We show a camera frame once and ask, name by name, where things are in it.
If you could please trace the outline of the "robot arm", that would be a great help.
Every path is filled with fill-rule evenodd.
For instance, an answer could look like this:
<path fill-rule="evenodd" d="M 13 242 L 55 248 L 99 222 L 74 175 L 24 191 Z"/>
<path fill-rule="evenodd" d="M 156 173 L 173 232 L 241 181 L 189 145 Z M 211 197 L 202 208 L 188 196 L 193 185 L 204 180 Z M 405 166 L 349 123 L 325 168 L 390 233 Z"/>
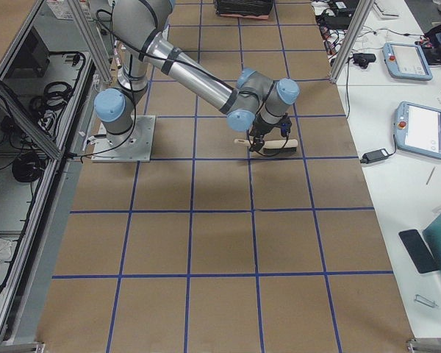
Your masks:
<path fill-rule="evenodd" d="M 290 138 L 287 111 L 298 98 L 298 84 L 245 68 L 231 87 L 164 39 L 162 32 L 174 7 L 174 1 L 115 2 L 109 31 L 127 50 L 118 70 L 121 88 L 145 92 L 147 67 L 153 65 L 225 114 L 231 129 L 247 132 L 243 144 L 250 151 L 265 156 L 295 151 L 298 141 Z"/>

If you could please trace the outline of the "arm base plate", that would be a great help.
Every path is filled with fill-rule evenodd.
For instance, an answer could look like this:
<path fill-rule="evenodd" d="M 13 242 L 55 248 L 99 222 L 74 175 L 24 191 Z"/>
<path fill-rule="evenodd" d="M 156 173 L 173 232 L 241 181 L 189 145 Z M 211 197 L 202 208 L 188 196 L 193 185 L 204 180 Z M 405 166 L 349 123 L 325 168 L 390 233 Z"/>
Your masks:
<path fill-rule="evenodd" d="M 134 130 L 130 129 L 123 135 L 111 135 L 100 123 L 98 133 L 105 137 L 96 140 L 91 160 L 97 163 L 149 163 L 155 124 L 155 115 L 137 115 Z"/>

